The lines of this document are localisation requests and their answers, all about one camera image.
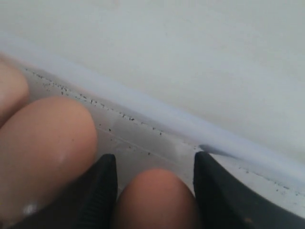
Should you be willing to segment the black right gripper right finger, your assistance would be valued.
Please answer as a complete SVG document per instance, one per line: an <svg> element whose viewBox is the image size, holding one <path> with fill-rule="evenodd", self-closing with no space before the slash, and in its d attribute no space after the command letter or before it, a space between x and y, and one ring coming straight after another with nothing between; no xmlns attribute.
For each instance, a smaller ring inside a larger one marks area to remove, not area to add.
<svg viewBox="0 0 305 229"><path fill-rule="evenodd" d="M303 229L304 218L252 191L208 153L194 156L193 188L205 229Z"/></svg>

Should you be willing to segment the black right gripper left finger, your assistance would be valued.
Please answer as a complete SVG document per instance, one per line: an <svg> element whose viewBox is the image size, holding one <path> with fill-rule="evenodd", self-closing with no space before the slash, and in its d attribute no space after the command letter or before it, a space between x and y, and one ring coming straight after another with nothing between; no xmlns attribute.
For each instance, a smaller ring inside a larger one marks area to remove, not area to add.
<svg viewBox="0 0 305 229"><path fill-rule="evenodd" d="M117 199L116 158L103 155L52 204L14 229L108 229Z"/></svg>

